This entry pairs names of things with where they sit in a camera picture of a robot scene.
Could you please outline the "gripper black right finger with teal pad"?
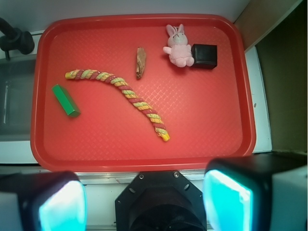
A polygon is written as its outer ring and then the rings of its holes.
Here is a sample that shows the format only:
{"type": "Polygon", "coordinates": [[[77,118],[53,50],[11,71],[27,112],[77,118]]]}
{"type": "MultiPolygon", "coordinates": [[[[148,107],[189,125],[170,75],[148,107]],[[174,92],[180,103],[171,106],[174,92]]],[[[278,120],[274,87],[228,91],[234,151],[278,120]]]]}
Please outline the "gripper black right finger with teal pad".
{"type": "Polygon", "coordinates": [[[216,231],[305,231],[308,158],[269,153],[211,160],[203,201],[216,231]]]}

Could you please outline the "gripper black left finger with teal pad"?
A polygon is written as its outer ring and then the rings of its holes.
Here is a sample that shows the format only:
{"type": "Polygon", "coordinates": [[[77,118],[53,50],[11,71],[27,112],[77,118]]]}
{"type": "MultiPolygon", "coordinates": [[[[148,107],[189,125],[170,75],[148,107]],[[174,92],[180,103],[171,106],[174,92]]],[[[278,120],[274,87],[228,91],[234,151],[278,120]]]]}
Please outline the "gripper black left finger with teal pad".
{"type": "Polygon", "coordinates": [[[84,185],[69,171],[0,176],[2,231],[84,231],[84,185]]]}

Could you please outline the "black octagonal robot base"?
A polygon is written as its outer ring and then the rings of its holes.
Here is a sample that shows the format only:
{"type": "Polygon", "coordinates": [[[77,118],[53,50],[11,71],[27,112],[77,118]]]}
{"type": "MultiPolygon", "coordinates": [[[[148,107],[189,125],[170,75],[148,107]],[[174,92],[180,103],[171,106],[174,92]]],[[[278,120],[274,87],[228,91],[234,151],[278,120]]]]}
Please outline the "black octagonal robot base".
{"type": "Polygon", "coordinates": [[[205,231],[202,192],[178,171],[140,172],[115,200],[118,231],[205,231]]]}

